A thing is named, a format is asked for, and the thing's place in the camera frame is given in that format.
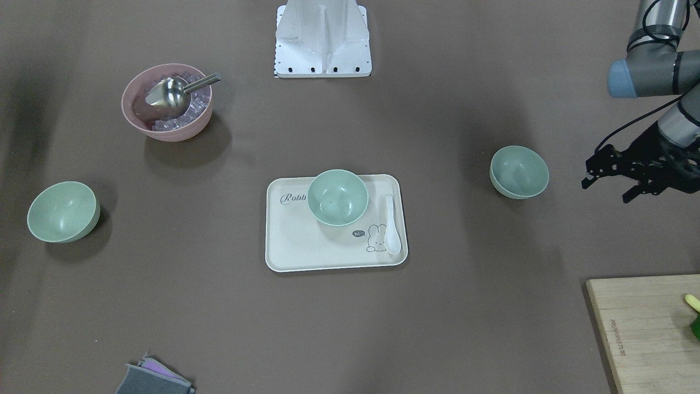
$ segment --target tray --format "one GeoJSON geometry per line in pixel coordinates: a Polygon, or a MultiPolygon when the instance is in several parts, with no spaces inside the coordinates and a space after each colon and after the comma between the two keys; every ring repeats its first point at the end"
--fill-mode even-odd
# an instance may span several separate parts
{"type": "Polygon", "coordinates": [[[306,193],[314,177],[280,178],[267,187],[265,262],[276,272],[395,266],[408,257],[406,226],[398,181],[391,175],[360,175],[370,203],[365,214],[348,226],[320,223],[311,214],[306,193]],[[386,204],[394,197],[401,251],[384,247],[386,204]]]}

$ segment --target gray table surface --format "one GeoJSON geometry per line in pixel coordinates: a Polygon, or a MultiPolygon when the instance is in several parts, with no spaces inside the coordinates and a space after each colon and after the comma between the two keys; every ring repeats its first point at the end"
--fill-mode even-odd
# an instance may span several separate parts
{"type": "MultiPolygon", "coordinates": [[[[638,2],[361,1],[372,76],[319,80],[272,78],[281,4],[0,6],[0,391],[112,393],[145,352],[202,394],[614,390],[585,280],[700,269],[697,196],[624,205],[629,179],[580,187],[602,137],[668,99],[606,90],[638,2]],[[120,110],[167,62],[225,77],[186,142],[120,110]],[[509,144],[547,161],[541,196],[491,186],[509,144]],[[404,264],[265,265],[267,185],[329,168],[398,179],[404,264]],[[102,219],[42,243],[27,208],[70,179],[102,219]]],[[[681,49],[698,46],[692,19],[681,49]]]]}

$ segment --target wooden cutting board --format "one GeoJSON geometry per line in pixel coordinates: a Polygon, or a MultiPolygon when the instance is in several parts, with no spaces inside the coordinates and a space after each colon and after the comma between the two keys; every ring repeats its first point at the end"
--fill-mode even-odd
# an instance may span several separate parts
{"type": "Polygon", "coordinates": [[[700,275],[591,279],[586,282],[620,394],[700,393],[697,313],[700,275]]]}

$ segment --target white spoon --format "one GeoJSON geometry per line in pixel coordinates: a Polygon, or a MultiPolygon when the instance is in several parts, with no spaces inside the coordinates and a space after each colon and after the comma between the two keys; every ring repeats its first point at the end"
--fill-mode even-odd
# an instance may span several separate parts
{"type": "Polygon", "coordinates": [[[396,222],[393,216],[393,196],[386,196],[386,233],[384,234],[384,246],[389,254],[397,254],[401,251],[401,239],[396,231],[396,222]]]}

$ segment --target bowl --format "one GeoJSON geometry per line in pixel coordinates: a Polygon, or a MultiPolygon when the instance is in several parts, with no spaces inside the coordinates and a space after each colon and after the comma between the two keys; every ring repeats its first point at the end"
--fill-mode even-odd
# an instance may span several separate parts
{"type": "Polygon", "coordinates": [[[185,72],[189,72],[193,76],[199,76],[200,78],[204,78],[204,73],[192,66],[188,66],[186,64],[169,63],[151,67],[150,69],[147,69],[146,71],[140,73],[134,79],[132,79],[132,81],[129,82],[129,84],[127,85],[126,89],[124,89],[124,94],[122,94],[122,113],[124,114],[124,117],[127,119],[127,121],[129,121],[129,123],[131,123],[132,126],[134,126],[143,134],[160,141],[184,141],[188,138],[192,138],[199,134],[199,132],[204,129],[207,123],[209,123],[209,119],[211,119],[211,113],[214,110],[214,107],[211,106],[211,101],[213,99],[211,95],[211,86],[202,88],[209,89],[209,103],[204,109],[204,111],[197,118],[195,118],[194,121],[188,123],[185,126],[178,127],[173,130],[153,131],[151,130],[151,126],[153,124],[146,123],[141,119],[137,118],[136,115],[134,115],[134,111],[132,110],[132,105],[134,104],[134,100],[136,99],[136,97],[142,94],[145,89],[150,88],[151,85],[153,85],[154,81],[159,81],[164,75],[180,75],[184,74],[185,72]]]}
{"type": "Polygon", "coordinates": [[[496,190],[516,200],[537,196],[550,182],[550,171],[540,155],[517,145],[493,155],[489,176],[496,190]]]}
{"type": "Polygon", "coordinates": [[[80,182],[49,186],[31,203],[27,226],[44,242],[66,243],[86,236],[99,219],[99,203],[92,189],[80,182]]]}
{"type": "Polygon", "coordinates": [[[346,170],[328,170],[309,185],[307,202],[311,213],[328,226],[347,226],[367,210],[370,195],[365,182],[346,170]]]}

